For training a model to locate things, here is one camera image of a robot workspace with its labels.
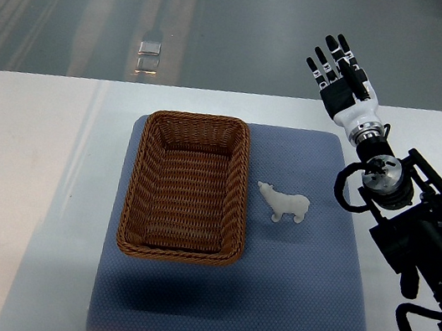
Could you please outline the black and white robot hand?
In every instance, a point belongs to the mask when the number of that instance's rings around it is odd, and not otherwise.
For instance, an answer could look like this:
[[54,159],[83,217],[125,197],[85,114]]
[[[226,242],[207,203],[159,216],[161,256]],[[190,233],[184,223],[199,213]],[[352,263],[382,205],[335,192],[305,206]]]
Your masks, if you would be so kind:
[[344,129],[356,146],[370,137],[382,137],[385,128],[378,118],[378,98],[344,36],[327,35],[328,52],[315,47],[316,58],[306,63],[319,87],[327,114]]

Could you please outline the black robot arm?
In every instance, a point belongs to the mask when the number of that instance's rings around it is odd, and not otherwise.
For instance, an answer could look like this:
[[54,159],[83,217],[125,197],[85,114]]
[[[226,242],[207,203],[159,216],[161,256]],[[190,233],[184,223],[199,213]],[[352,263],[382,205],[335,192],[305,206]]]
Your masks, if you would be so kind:
[[416,298],[422,277],[442,312],[442,178],[415,148],[394,157],[388,132],[365,122],[349,134],[359,161],[337,175],[334,194],[344,210],[373,215],[369,232],[401,276],[403,296]]

